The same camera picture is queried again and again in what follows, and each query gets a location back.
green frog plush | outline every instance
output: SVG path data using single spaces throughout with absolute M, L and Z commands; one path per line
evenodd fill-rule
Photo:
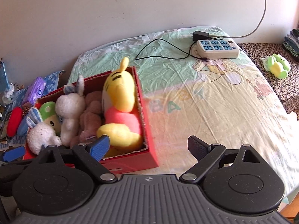
M 268 69 L 275 77 L 279 79 L 285 79 L 288 77 L 291 66 L 285 58 L 283 58 L 280 54 L 273 54 L 266 58 Z

purple package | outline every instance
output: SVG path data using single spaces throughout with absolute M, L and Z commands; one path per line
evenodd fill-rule
M 46 82 L 41 77 L 37 77 L 34 82 L 28 87 L 25 97 L 22 102 L 22 107 L 29 107 L 35 105 L 38 98 L 42 96 Z

brown plush toy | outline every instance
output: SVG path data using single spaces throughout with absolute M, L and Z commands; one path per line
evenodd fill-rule
M 102 92 L 94 91 L 85 96 L 86 110 L 80 116 L 79 135 L 74 137 L 71 148 L 79 143 L 89 143 L 89 139 L 96 136 L 98 128 L 102 125 L 99 114 L 102 111 Z

brown speckled fabric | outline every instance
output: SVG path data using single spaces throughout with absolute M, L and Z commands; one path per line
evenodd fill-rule
M 239 43 L 238 45 L 247 53 L 249 58 L 267 79 L 287 113 L 291 111 L 296 112 L 297 119 L 299 120 L 299 63 L 294 61 L 281 44 Z M 260 58 L 274 53 L 282 55 L 291 65 L 291 71 L 286 79 L 278 79 L 271 72 L 264 69 Z

bed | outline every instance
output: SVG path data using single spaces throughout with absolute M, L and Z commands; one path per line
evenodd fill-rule
M 84 77 L 118 68 L 124 56 L 138 71 L 160 167 L 138 174 L 178 176 L 196 163 L 188 152 L 187 139 L 227 148 L 251 144 L 278 173 L 285 196 L 299 186 L 299 144 L 296 117 L 286 113 L 273 89 L 241 52 L 236 59 L 203 62 L 148 58 L 135 60 L 138 52 L 156 38 L 184 51 L 192 44 L 195 30 L 226 35 L 218 27 L 200 26 L 157 32 L 100 46 L 77 59 L 69 77 Z M 192 53 L 197 54 L 196 47 Z M 140 57 L 182 57 L 182 52 L 163 41 L 150 44 Z

